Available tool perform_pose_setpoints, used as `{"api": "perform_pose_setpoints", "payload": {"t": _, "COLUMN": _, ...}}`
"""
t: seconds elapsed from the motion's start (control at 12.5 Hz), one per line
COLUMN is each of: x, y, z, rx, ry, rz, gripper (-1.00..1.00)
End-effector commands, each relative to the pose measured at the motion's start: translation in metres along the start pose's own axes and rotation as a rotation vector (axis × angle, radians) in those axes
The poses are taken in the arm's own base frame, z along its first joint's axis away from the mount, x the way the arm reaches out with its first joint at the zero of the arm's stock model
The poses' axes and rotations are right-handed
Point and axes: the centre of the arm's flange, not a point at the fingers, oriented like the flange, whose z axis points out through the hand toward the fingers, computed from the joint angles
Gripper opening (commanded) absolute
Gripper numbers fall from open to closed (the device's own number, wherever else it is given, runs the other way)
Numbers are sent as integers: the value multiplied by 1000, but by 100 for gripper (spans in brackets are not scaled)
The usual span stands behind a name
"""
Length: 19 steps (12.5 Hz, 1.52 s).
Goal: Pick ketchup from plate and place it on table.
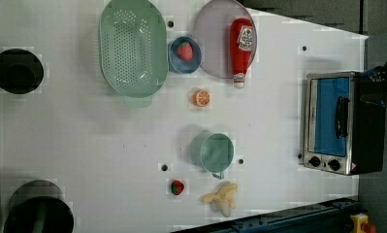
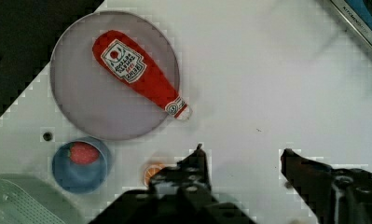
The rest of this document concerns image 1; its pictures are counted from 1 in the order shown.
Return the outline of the black blue robot arm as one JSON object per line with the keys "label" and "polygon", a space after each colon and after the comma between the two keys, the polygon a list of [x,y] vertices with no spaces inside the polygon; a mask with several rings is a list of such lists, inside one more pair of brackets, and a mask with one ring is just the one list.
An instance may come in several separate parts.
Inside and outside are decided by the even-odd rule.
{"label": "black blue robot arm", "polygon": [[[369,69],[360,77],[361,83],[381,84],[387,86],[387,62],[382,66]],[[360,101],[366,104],[387,109],[387,91],[373,94],[363,94]]]}

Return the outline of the black robot base upper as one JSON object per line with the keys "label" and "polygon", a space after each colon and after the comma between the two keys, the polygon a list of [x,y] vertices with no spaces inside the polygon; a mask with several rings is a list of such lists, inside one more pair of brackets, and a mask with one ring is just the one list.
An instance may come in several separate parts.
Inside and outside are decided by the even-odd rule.
{"label": "black robot base upper", "polygon": [[38,88],[45,69],[32,52],[22,49],[0,53],[0,87],[12,94],[26,94]]}

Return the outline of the black robot base lower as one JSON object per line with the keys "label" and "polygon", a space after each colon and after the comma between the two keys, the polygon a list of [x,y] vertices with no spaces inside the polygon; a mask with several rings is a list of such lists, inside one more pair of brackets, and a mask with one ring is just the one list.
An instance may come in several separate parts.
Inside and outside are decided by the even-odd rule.
{"label": "black robot base lower", "polygon": [[55,183],[35,180],[11,196],[3,233],[73,233],[74,227],[62,190]]}

